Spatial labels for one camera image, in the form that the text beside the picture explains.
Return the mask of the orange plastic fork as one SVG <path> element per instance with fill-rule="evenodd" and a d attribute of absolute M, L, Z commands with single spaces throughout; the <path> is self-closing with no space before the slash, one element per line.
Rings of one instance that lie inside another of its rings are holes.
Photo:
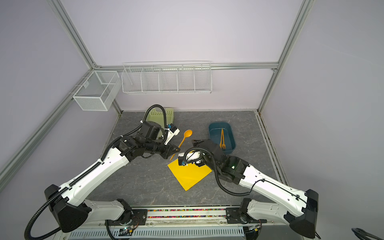
<path fill-rule="evenodd" d="M 225 150 L 226 149 L 226 144 L 225 144 L 225 131 L 224 131 L 224 134 L 223 134 L 223 146 L 222 146 L 222 149 Z"/>

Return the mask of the orange plastic spoon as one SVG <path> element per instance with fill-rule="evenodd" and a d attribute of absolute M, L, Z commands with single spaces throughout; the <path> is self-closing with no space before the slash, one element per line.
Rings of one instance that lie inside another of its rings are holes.
<path fill-rule="evenodd" d="M 180 149 L 181 149 L 183 143 L 185 142 L 185 140 L 186 140 L 187 138 L 191 137 L 192 134 L 193 134 L 193 131 L 192 131 L 192 130 L 186 130 L 186 131 L 184 132 L 183 140 L 181 141 L 181 143 L 180 143 L 179 146 L 178 146 L 179 151 L 180 151 Z M 173 158 L 174 158 L 175 155 L 176 155 L 176 154 L 173 154 L 173 155 L 171 156 L 170 161 L 173 160 Z"/>

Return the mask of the yellow paper napkin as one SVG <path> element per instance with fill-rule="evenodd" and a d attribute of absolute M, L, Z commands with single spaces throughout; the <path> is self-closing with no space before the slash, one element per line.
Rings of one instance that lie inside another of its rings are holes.
<path fill-rule="evenodd" d="M 177 160 L 168 164 L 168 168 L 185 191 L 188 191 L 212 172 L 207 166 L 198 167 L 195 164 L 179 166 Z"/>

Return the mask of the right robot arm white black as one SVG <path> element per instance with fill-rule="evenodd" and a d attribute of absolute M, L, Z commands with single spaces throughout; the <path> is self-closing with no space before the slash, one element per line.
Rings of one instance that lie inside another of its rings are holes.
<path fill-rule="evenodd" d="M 271 220 L 288 225 L 297 234 L 315 239 L 319 194 L 298 190 L 257 170 L 247 161 L 227 155 L 212 140 L 194 140 L 193 146 L 178 155 L 179 166 L 209 167 L 225 193 L 244 197 L 239 223 Z"/>

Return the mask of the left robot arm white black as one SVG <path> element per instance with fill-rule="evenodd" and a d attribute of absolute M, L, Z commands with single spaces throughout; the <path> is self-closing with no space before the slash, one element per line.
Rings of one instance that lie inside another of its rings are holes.
<path fill-rule="evenodd" d="M 180 151 L 171 143 L 179 133 L 174 124 L 167 123 L 166 109 L 155 104 L 150 106 L 140 125 L 134 130 L 117 137 L 105 149 L 102 156 L 82 173 L 60 186 L 51 185 L 45 190 L 46 202 L 28 222 L 24 238 L 35 239 L 32 228 L 45 209 L 49 209 L 58 223 L 58 228 L 39 236 L 39 240 L 61 231 L 69 233 L 84 223 L 116 221 L 119 225 L 131 225 L 134 214 L 132 207 L 123 199 L 111 202 L 93 202 L 88 195 L 117 170 L 136 158 L 148 159 L 160 155 L 167 159 Z"/>

